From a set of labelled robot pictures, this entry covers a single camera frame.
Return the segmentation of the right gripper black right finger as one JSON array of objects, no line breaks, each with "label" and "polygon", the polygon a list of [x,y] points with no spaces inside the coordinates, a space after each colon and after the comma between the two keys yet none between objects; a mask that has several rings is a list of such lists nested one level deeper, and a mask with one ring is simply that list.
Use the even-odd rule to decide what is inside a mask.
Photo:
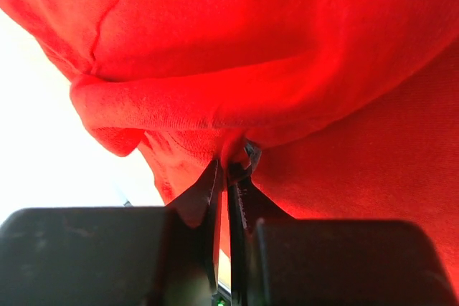
[{"label": "right gripper black right finger", "polygon": [[452,305],[429,237],[399,220],[294,219],[252,182],[260,149],[228,169],[233,305]]}]

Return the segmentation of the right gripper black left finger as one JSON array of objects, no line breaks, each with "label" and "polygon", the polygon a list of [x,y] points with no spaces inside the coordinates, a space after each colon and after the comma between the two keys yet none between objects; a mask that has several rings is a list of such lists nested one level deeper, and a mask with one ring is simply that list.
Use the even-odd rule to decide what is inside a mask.
[{"label": "right gripper black left finger", "polygon": [[28,208],[1,225],[3,305],[210,305],[224,173],[166,206]]}]

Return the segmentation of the red t shirt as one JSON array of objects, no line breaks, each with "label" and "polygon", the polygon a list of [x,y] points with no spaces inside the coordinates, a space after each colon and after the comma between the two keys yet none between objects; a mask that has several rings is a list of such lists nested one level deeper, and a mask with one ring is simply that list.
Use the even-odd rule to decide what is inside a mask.
[{"label": "red t shirt", "polygon": [[404,219],[458,284],[458,0],[1,0],[165,202],[219,157],[297,218]]}]

